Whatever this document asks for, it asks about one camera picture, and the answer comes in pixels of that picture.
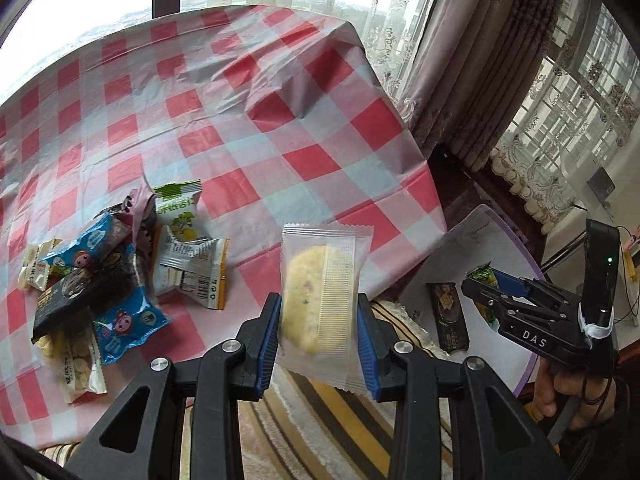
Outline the person right hand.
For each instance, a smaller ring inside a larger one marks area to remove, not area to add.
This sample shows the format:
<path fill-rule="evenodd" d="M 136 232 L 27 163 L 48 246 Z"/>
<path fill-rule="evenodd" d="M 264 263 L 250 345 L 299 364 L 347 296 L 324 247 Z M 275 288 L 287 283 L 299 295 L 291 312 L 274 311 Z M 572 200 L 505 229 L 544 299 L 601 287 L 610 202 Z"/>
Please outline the person right hand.
<path fill-rule="evenodd" d="M 615 413 L 616 385 L 614 379 L 587 376 L 569 370 L 545 358 L 539 360 L 534 398 L 529 414 L 536 422 L 555 416 L 559 396 L 582 400 L 573 419 L 571 430 L 584 429 L 605 422 Z"/>

